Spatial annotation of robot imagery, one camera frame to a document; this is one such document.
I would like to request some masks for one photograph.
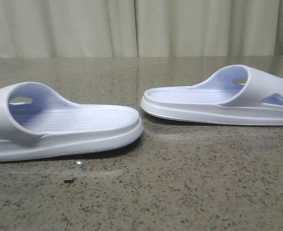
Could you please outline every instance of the white slide sandal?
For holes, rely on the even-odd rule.
[[[283,78],[231,65],[194,86],[149,89],[141,107],[153,116],[177,121],[283,126]]]
[[[14,103],[18,97],[30,102]],[[37,82],[0,89],[0,161],[112,150],[134,142],[142,130],[130,107],[73,103]]]

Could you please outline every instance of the speckled stone surface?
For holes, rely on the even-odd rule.
[[[0,88],[42,82],[77,103],[134,107],[145,125],[118,150],[0,163],[0,230],[283,231],[283,127],[168,121],[139,106],[146,89],[229,64],[283,77],[283,56],[0,59]]]

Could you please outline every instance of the slide sandal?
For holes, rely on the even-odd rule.
[[[28,102],[14,103],[18,99]],[[142,130],[130,107],[73,103],[37,82],[0,89],[0,161],[111,150]]]
[[[283,78],[245,65],[231,65],[194,86],[149,89],[141,107],[170,120],[283,126]]]

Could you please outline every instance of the curtain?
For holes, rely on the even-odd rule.
[[[283,0],[0,0],[0,57],[283,54]]]

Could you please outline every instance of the curtain fold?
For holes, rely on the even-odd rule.
[[[0,57],[283,54],[283,0],[0,0]]]

